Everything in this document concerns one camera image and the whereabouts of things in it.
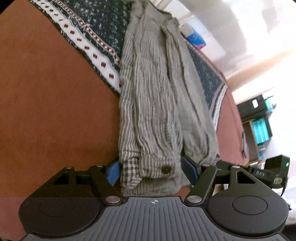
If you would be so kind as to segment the dark patterned rug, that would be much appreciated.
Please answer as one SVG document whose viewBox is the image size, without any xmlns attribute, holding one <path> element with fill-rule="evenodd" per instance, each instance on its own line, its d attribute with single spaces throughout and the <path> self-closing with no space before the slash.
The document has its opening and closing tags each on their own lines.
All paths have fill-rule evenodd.
<svg viewBox="0 0 296 241">
<path fill-rule="evenodd" d="M 78 49 L 95 72 L 116 94 L 121 93 L 119 73 L 125 32 L 130 21 L 129 1 L 32 0 L 63 37 Z M 227 85 L 206 56 L 186 43 L 204 89 L 205 99 L 218 126 Z"/>
</svg>

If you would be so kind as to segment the blue tissue pack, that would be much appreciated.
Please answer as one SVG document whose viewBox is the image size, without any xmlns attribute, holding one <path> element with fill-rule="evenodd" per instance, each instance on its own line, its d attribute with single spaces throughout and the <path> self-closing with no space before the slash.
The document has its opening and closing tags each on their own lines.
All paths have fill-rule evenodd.
<svg viewBox="0 0 296 241">
<path fill-rule="evenodd" d="M 199 35 L 191 25 L 185 23 L 180 27 L 180 31 L 183 36 L 196 48 L 202 49 L 206 46 L 206 42 L 204 39 Z"/>
</svg>

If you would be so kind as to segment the grey striped shirt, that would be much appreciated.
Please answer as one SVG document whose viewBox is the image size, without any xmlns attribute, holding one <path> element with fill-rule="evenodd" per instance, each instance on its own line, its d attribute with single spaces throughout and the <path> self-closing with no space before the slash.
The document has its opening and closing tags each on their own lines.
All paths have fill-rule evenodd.
<svg viewBox="0 0 296 241">
<path fill-rule="evenodd" d="M 123 196 L 167 196 L 189 184 L 181 156 L 219 160 L 216 131 L 188 45 L 171 14 L 134 1 L 121 71 Z"/>
</svg>

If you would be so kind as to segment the white curtain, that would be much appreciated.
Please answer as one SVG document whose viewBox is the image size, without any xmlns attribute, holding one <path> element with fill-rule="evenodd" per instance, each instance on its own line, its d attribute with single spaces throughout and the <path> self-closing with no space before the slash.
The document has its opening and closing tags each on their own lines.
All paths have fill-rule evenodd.
<svg viewBox="0 0 296 241">
<path fill-rule="evenodd" d="M 225 75 L 295 48 L 295 1 L 153 1 L 206 42 Z"/>
</svg>

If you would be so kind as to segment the wooden shelf unit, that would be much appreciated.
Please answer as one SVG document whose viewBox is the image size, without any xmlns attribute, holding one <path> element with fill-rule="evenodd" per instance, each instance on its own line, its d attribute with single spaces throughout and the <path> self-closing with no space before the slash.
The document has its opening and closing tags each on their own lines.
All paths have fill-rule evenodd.
<svg viewBox="0 0 296 241">
<path fill-rule="evenodd" d="M 237 105 L 251 162 L 263 159 L 265 144 L 273 136 L 269 117 L 274 107 L 270 98 L 265 98 L 262 94 Z"/>
</svg>

